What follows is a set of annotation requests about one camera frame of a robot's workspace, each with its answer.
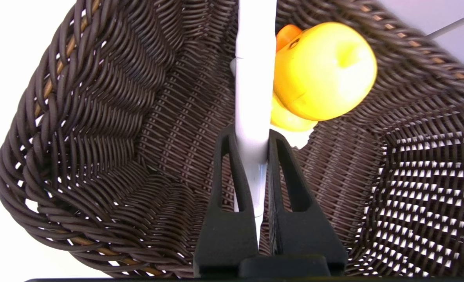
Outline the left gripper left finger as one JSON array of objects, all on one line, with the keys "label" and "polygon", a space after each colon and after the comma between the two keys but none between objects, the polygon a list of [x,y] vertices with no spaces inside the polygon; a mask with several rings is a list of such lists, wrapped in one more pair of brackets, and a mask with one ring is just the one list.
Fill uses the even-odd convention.
[{"label": "left gripper left finger", "polygon": [[[222,159],[229,156],[239,211],[222,208]],[[242,261],[258,255],[255,211],[238,150],[235,128],[219,134],[214,152],[211,196],[196,246],[193,269],[196,277],[237,277]]]}]

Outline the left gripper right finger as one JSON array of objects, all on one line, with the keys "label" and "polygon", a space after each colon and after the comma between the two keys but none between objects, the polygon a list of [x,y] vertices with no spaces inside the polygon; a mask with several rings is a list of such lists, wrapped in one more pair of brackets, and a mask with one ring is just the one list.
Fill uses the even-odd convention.
[{"label": "left gripper right finger", "polygon": [[329,275],[342,275],[348,253],[316,201],[287,139],[268,139],[268,216],[271,254],[321,258]]}]

